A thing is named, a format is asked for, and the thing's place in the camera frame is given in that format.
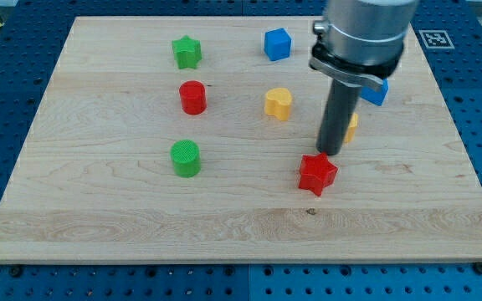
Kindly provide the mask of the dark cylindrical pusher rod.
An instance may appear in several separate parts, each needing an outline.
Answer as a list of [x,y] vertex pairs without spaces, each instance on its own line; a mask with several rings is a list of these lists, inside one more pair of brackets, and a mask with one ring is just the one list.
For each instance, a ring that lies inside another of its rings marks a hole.
[[362,87],[333,79],[320,123],[316,148],[328,156],[342,147]]

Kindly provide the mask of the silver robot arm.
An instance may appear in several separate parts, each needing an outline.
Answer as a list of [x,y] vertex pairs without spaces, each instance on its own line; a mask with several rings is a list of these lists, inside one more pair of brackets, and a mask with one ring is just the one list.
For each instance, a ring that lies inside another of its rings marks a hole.
[[331,78],[316,148],[328,156],[341,150],[363,88],[381,90],[397,68],[418,0],[329,0],[309,66]]

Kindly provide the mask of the blue block behind arm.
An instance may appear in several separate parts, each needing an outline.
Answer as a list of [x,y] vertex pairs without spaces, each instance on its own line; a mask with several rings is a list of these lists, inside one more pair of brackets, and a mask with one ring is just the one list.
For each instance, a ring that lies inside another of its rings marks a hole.
[[377,106],[382,106],[387,97],[389,84],[386,79],[382,82],[382,87],[376,91],[369,87],[363,87],[361,90],[361,98]]

